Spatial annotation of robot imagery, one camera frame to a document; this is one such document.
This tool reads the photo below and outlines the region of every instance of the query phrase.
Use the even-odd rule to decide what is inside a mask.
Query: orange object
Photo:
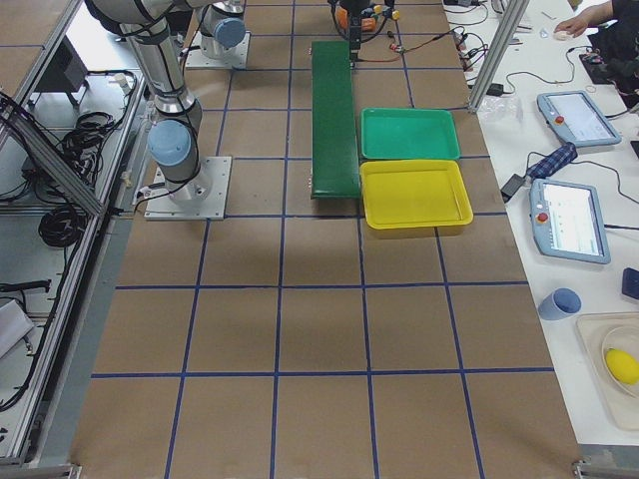
[[[339,24],[339,27],[341,27],[342,30],[348,30],[348,14],[343,8],[337,7],[336,18],[337,18],[337,23]],[[375,21],[374,18],[361,19],[362,32],[373,32],[376,26],[377,26],[377,22]]]

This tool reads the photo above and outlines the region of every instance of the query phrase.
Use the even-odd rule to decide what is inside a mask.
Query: blue joint cap
[[[239,45],[247,33],[247,27],[239,18],[226,18],[216,25],[213,37],[225,48]]]
[[[163,167],[179,165],[191,150],[189,129],[176,120],[164,120],[149,132],[147,145],[153,158]]]

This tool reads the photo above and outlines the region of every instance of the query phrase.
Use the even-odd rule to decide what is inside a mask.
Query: computer mouse
[[[564,40],[568,40],[569,38],[572,38],[572,35],[570,35],[568,32],[564,30],[559,30],[558,32],[553,33],[552,36],[555,40],[560,40],[560,41],[564,41]]]

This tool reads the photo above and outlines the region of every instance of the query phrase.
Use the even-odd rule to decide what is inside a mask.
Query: beige tray
[[[602,353],[603,340],[611,330],[620,326],[639,327],[639,312],[583,314],[576,324],[612,419],[621,429],[639,430],[639,398],[624,392],[615,382]]]

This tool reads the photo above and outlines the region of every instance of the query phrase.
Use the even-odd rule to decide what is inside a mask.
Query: blue cup
[[[579,295],[567,287],[560,287],[552,291],[537,308],[539,316],[549,321],[563,319],[579,312],[580,309]]]

